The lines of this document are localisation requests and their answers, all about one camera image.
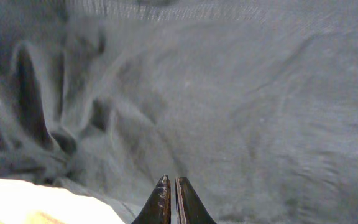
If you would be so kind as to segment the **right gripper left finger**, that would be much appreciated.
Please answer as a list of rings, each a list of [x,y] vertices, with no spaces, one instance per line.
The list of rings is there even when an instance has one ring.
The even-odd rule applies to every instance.
[[[161,176],[132,224],[171,224],[171,186],[167,175]]]

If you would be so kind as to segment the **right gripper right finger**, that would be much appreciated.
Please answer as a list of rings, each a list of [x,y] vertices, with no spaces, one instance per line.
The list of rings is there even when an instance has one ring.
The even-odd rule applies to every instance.
[[[216,224],[187,177],[175,179],[178,224]]]

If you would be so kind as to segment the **black shorts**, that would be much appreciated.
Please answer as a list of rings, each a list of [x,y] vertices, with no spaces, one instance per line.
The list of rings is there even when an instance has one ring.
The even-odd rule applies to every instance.
[[[0,1],[0,178],[125,222],[358,223],[358,1]]]

